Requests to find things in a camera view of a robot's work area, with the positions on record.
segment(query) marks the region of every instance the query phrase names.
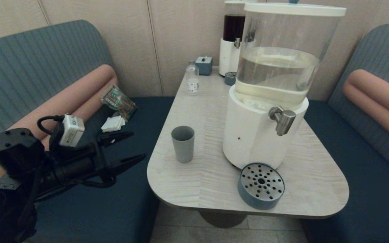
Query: perforated metal drip tray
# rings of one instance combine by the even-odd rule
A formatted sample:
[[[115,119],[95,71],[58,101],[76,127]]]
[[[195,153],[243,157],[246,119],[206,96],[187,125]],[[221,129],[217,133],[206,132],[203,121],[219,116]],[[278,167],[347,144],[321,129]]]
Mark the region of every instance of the perforated metal drip tray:
[[[284,182],[275,169],[263,163],[251,163],[241,170],[238,192],[253,208],[271,209],[284,193]]]

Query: gray striped upholstery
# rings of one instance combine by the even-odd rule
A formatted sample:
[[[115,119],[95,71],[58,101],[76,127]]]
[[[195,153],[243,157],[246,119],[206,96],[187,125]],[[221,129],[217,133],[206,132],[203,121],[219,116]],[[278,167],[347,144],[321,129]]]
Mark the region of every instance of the gray striped upholstery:
[[[85,20],[0,38],[0,132],[102,64],[111,57]]]
[[[343,83],[357,69],[364,69],[389,82],[389,24],[373,29],[359,43],[328,102],[389,161],[389,133],[343,95]]]

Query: dark liquid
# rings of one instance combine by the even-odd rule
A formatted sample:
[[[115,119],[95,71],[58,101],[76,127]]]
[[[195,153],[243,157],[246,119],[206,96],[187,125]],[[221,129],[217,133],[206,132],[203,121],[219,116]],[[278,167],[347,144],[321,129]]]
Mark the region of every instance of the dark liquid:
[[[229,14],[224,16],[223,40],[234,42],[236,38],[242,40],[245,16]]]

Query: light wood table top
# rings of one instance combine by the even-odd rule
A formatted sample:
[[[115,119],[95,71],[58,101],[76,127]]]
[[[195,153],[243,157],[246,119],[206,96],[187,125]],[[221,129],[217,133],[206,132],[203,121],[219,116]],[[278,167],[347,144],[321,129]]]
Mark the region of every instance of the light wood table top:
[[[303,120],[277,169],[286,190],[276,207],[263,211],[248,206],[238,194],[240,169],[222,149],[230,86],[216,66],[200,79],[199,94],[193,97],[182,80],[150,158],[148,182],[158,198],[181,209],[297,218],[329,217],[346,205],[346,178]],[[176,160],[171,131],[177,126],[195,132],[194,157],[188,163]]]

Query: beige wall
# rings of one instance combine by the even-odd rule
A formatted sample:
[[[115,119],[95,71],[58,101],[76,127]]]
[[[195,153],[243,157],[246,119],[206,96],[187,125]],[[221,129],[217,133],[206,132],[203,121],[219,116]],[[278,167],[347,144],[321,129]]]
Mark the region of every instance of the beige wall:
[[[348,8],[308,94],[327,100],[361,38],[389,23],[389,0],[300,3]],[[223,18],[223,0],[0,0],[0,37],[88,20],[103,35],[129,96],[173,96],[188,60],[207,54],[218,64]]]

